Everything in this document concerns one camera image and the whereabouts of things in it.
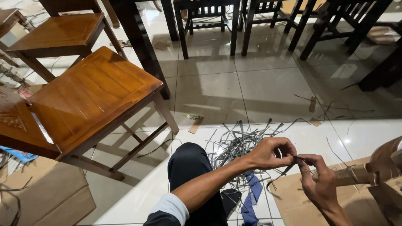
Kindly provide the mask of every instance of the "forearm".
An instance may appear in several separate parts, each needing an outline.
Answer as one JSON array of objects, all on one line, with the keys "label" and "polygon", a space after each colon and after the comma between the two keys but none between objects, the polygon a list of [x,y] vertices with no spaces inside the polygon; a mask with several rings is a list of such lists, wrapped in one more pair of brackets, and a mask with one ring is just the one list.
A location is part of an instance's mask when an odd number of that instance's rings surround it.
[{"label": "forearm", "polygon": [[207,202],[230,180],[251,168],[246,158],[239,157],[225,166],[188,181],[171,193],[176,195],[191,213]]},{"label": "forearm", "polygon": [[331,210],[321,210],[330,226],[353,226],[345,210],[338,205]]}]

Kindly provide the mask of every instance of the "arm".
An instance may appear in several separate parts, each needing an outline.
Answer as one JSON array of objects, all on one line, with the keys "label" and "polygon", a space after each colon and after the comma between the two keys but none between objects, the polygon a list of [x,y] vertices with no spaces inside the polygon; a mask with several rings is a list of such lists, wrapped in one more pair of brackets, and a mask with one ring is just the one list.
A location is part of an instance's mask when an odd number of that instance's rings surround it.
[{"label": "arm", "polygon": [[264,138],[250,153],[227,165],[196,177],[171,193],[176,195],[191,213],[201,207],[227,182],[254,169],[273,169],[291,165],[296,149],[287,138]]},{"label": "arm", "polygon": [[[299,154],[296,158],[301,172],[303,191],[331,226],[353,226],[336,196],[336,175],[321,155]],[[312,178],[308,164],[316,167],[318,177]]]}]

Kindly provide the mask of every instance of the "small green object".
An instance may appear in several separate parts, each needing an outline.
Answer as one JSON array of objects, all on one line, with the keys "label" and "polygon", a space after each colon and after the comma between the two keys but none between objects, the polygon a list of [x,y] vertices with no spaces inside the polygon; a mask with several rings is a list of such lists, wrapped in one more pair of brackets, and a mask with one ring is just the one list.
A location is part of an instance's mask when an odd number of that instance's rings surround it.
[{"label": "small green object", "polygon": [[200,115],[183,115],[186,116],[187,118],[191,119],[191,120],[196,120],[200,118]]}]

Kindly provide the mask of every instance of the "white sleeve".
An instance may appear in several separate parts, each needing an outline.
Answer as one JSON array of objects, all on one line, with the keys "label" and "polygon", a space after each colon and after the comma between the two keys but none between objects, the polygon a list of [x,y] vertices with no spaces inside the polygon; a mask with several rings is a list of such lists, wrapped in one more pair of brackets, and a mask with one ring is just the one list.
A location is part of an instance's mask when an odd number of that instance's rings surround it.
[{"label": "white sleeve", "polygon": [[184,226],[186,220],[190,217],[187,207],[172,193],[164,194],[159,202],[151,209],[149,214],[153,214],[159,210],[175,216],[181,226]]}]

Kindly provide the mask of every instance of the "hand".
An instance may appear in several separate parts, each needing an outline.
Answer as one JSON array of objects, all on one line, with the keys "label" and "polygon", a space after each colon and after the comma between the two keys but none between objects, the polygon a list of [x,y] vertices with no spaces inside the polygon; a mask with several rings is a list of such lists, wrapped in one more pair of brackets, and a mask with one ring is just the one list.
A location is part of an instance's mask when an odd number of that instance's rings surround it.
[{"label": "hand", "polygon": [[[303,191],[318,210],[334,211],[339,208],[336,197],[336,175],[327,167],[322,156],[299,154],[296,161],[301,172]],[[318,178],[313,179],[311,177],[310,169],[306,162],[316,167]]]},{"label": "hand", "polygon": [[251,169],[269,170],[291,165],[296,155],[296,148],[289,139],[263,138],[244,158]]}]

